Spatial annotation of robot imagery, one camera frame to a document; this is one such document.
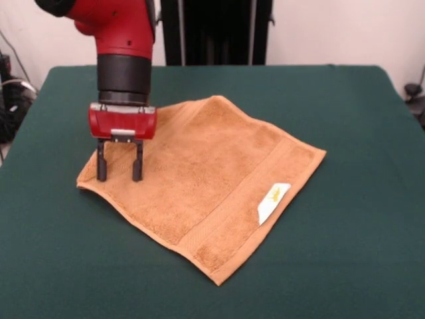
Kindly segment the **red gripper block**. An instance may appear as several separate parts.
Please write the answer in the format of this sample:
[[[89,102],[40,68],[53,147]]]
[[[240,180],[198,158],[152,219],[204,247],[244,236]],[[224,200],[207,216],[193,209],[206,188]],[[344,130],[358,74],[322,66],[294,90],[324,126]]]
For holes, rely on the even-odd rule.
[[[136,141],[136,157],[132,179],[143,179],[143,140],[151,140],[157,125],[157,109],[153,106],[118,106],[93,102],[88,109],[90,133],[97,141],[98,181],[107,180],[107,162],[104,158],[105,140]]]

